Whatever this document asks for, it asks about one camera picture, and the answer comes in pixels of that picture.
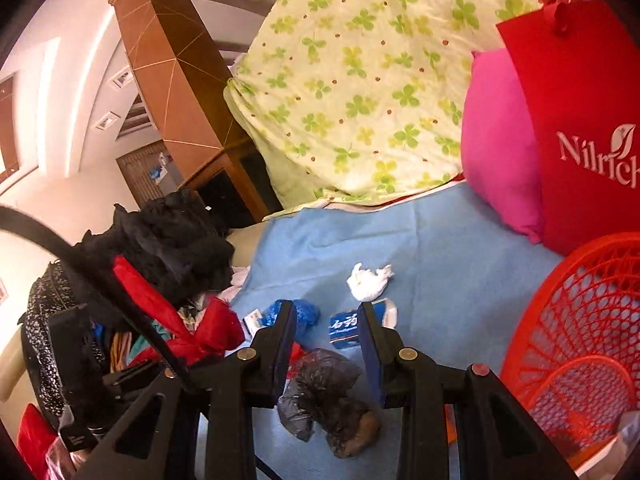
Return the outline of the blue white medicine box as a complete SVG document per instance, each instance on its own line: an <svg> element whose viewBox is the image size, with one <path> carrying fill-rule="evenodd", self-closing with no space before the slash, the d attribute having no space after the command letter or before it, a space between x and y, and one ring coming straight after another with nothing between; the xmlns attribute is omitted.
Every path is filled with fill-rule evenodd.
<svg viewBox="0 0 640 480"><path fill-rule="evenodd" d="M378 322L383 327L395 328L398 321L396 304L388 298L372 302L372 307ZM358 337L358 309L335 313L329 320L329 341L337 350L344 350L359 346Z"/></svg>

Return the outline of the blue plastic bag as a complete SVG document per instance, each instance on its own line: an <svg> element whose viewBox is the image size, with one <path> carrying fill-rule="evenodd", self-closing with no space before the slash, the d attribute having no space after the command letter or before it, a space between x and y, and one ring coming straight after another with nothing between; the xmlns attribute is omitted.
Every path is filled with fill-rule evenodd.
<svg viewBox="0 0 640 480"><path fill-rule="evenodd" d="M285 304L284 299L275 301L265 311L262 311L262 326L273 326L277 321L277 317L281 311L282 306ZM295 341L298 344L303 344L307 333L318 324L320 318L319 309L310 302L303 299L291 300L296 312L296 333Z"/></svg>

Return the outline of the white tissue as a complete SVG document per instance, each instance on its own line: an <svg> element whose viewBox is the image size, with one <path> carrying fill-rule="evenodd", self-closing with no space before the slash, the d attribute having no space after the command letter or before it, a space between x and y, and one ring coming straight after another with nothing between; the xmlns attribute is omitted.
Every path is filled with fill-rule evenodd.
<svg viewBox="0 0 640 480"><path fill-rule="evenodd" d="M390 264L371 270L365 269L362 263L358 262L352 268L346 284L357 301L373 301L382 295L393 276L394 271Z"/></svg>

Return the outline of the grey black plastic bag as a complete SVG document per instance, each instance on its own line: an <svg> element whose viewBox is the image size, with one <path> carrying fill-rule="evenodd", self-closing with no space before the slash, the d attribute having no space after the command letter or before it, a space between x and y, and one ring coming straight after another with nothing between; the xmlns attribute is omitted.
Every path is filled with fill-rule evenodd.
<svg viewBox="0 0 640 480"><path fill-rule="evenodd" d="M320 427L334 456L344 460L378 440L381 422L367 403L350 394L360 368L339 353L314 349L292 368L277 404L282 426L307 442Z"/></svg>

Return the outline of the light blue bed blanket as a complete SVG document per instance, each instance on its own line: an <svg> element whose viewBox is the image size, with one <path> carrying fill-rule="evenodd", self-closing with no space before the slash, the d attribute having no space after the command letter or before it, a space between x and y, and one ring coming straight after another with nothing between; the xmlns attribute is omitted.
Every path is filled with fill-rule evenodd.
<svg viewBox="0 0 640 480"><path fill-rule="evenodd" d="M354 266L389 266L384 297L397 308L406 346L459 370L474 363L498 370L529 301L558 262L457 184L368 214L306 209L269 222L232 307L247 315L280 299L305 300L320 318L303 344L329 348L330 317L358 307L347 284Z"/></svg>

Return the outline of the black fluffy garment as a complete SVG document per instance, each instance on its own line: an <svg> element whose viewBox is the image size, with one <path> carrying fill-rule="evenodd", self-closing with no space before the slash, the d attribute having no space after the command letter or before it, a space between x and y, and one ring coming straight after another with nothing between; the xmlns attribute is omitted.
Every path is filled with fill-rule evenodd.
<svg viewBox="0 0 640 480"><path fill-rule="evenodd" d="M116 204L111 227L85 232L75 245L102 271L123 256L173 306L231 283L234 247L195 194L181 190L150 200L140 210Z"/></svg>

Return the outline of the red plastic mesh basket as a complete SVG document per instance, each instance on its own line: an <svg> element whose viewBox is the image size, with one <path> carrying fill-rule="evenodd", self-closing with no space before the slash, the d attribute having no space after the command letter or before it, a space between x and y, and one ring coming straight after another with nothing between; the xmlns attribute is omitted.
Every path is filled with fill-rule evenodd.
<svg viewBox="0 0 640 480"><path fill-rule="evenodd" d="M598 238L561 261L511 340L502 382L571 463L639 408L639 235Z"/></svg>

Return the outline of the black white dotted garment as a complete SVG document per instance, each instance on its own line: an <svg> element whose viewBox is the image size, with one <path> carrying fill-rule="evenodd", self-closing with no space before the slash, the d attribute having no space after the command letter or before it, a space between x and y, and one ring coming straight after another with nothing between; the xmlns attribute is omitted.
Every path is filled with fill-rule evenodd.
<svg viewBox="0 0 640 480"><path fill-rule="evenodd" d="M21 316L21 343L26 370L38 408L54 430L63 414L64 399L58 368L49 338L48 321L77 306L62 264L56 260L47 266L29 291L26 312Z"/></svg>

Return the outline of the clover print quilt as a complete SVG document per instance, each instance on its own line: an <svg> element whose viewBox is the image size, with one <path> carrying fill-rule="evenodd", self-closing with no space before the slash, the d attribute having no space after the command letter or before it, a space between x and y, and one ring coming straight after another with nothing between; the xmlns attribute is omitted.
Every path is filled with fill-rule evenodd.
<svg viewBox="0 0 640 480"><path fill-rule="evenodd" d="M461 174L477 52L539 0L277 0L227 82L286 209L376 205Z"/></svg>

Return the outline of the brown wooden column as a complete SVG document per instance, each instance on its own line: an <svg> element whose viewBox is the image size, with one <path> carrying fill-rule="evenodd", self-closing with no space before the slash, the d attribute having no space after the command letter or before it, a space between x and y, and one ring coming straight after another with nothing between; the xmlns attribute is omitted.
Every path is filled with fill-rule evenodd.
<svg viewBox="0 0 640 480"><path fill-rule="evenodd" d="M281 210L266 165L224 100L230 70L191 0L110 0L129 66L182 185L247 226Z"/></svg>

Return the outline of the red Nilrich paper bag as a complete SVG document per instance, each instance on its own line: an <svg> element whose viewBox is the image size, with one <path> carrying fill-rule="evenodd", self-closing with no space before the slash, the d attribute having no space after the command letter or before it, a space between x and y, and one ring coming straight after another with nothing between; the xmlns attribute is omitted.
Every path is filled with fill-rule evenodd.
<svg viewBox="0 0 640 480"><path fill-rule="evenodd" d="M538 148L544 246L639 227L639 47L603 0L540 0L498 24Z"/></svg>

